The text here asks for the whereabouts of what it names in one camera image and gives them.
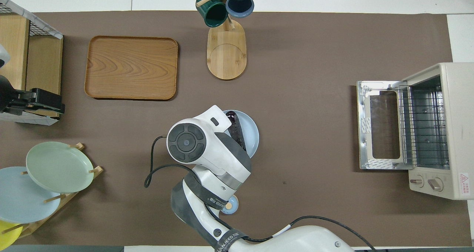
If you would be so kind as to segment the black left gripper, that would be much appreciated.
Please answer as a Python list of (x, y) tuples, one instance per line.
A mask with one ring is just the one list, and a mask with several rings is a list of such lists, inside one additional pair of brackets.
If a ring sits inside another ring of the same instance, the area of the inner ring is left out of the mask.
[[(64, 114), (65, 104), (62, 103), (61, 96), (43, 89), (31, 89), (29, 91), (16, 90), (3, 75), (0, 76), (0, 112), (3, 113), (7, 106), (16, 99), (25, 101), (29, 105), (17, 105), (15, 109), (22, 111), (52, 111)], [(59, 107), (42, 105), (60, 105)]]

